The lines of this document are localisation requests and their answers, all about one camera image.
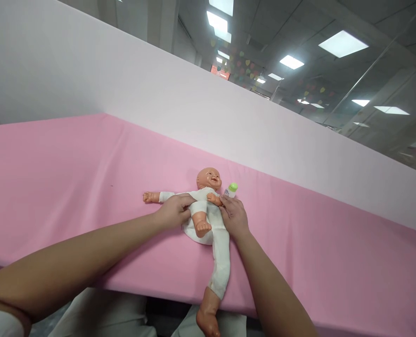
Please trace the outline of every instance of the doll foot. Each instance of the doll foot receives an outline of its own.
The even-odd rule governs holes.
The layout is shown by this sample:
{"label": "doll foot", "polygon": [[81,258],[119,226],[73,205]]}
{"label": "doll foot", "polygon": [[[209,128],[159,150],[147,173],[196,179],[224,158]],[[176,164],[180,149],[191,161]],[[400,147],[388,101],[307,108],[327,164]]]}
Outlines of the doll foot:
{"label": "doll foot", "polygon": [[211,225],[207,223],[206,221],[200,221],[195,226],[195,233],[197,237],[202,238],[205,236],[206,233],[208,233],[211,230]]}
{"label": "doll foot", "polygon": [[215,314],[203,313],[201,310],[197,312],[195,318],[197,325],[202,330],[205,337],[220,337],[219,326]]}

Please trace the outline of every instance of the doll head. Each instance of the doll head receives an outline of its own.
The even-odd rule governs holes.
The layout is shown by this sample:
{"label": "doll head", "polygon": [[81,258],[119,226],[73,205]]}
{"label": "doll head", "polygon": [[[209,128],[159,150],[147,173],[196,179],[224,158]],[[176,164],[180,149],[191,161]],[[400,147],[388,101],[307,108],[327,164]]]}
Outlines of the doll head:
{"label": "doll head", "polygon": [[214,190],[221,188],[222,180],[219,171],[215,168],[204,168],[197,175],[197,188],[211,187]]}

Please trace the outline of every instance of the pink table cover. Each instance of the pink table cover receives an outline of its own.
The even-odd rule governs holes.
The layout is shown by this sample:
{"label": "pink table cover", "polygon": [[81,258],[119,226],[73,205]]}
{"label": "pink table cover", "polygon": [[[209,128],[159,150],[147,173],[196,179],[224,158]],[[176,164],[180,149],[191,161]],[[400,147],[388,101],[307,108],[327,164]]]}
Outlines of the pink table cover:
{"label": "pink table cover", "polygon": [[[193,190],[207,166],[224,186],[238,183],[251,231],[316,324],[416,336],[416,231],[105,114],[0,126],[0,265],[153,212],[144,191]],[[230,249],[222,308],[255,315]],[[199,303],[212,266],[211,247],[175,230],[131,254],[103,286]]]}

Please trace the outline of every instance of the white baby onesie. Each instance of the white baby onesie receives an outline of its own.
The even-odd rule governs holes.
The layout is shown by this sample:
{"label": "white baby onesie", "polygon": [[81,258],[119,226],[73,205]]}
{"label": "white baby onesie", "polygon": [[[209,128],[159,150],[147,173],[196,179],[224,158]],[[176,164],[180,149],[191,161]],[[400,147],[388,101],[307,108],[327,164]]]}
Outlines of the white baby onesie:
{"label": "white baby onesie", "polygon": [[[188,193],[197,200],[189,206],[191,217],[197,212],[205,212],[207,214],[207,222],[211,225],[211,231],[206,233],[203,238],[199,238],[195,233],[192,218],[189,219],[187,224],[183,225],[183,231],[198,243],[213,245],[214,270],[208,287],[222,299],[230,277],[230,236],[223,224],[219,207],[207,201],[209,193],[213,193],[215,196],[219,196],[219,194],[210,187]],[[172,192],[161,192],[160,203],[163,203],[174,194]]]}

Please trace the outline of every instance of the white partition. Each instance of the white partition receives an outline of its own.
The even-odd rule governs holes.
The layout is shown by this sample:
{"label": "white partition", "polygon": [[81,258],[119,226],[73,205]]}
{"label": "white partition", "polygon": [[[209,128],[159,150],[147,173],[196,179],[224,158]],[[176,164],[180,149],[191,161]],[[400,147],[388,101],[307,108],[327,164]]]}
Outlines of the white partition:
{"label": "white partition", "polygon": [[60,2],[0,1],[0,121],[99,112],[416,229],[416,171]]}

